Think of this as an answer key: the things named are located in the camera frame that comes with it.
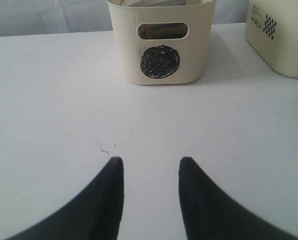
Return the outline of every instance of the white table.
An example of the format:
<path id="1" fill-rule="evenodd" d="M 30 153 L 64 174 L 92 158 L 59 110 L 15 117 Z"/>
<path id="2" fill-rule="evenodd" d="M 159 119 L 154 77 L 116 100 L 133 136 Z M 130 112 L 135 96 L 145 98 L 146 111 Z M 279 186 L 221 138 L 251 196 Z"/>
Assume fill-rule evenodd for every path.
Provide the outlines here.
<path id="1" fill-rule="evenodd" d="M 112 156 L 125 167 L 120 240 L 184 240 L 178 167 L 298 236 L 298 79 L 214 25 L 203 77 L 140 86 L 112 32 L 0 37 L 0 239 L 72 199 Z"/>

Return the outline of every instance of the white wall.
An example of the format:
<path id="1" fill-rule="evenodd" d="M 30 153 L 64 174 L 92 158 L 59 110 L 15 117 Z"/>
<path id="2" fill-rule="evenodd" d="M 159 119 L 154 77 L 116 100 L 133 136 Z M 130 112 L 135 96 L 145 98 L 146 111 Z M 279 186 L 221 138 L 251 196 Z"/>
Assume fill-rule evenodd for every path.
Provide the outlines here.
<path id="1" fill-rule="evenodd" d="M 245 22 L 248 0 L 217 0 L 215 24 Z M 111 30 L 106 0 L 0 0 L 0 36 Z"/>

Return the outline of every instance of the black marker drawing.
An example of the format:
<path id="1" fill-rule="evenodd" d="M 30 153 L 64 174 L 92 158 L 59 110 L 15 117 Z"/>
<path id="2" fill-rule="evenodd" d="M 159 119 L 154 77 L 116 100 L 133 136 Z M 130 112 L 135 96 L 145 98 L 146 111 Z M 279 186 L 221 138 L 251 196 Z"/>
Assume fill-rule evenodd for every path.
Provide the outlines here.
<path id="1" fill-rule="evenodd" d="M 180 55 L 169 46 L 151 47 L 143 53 L 140 66 L 144 75 L 149 78 L 166 78 L 179 69 Z"/>

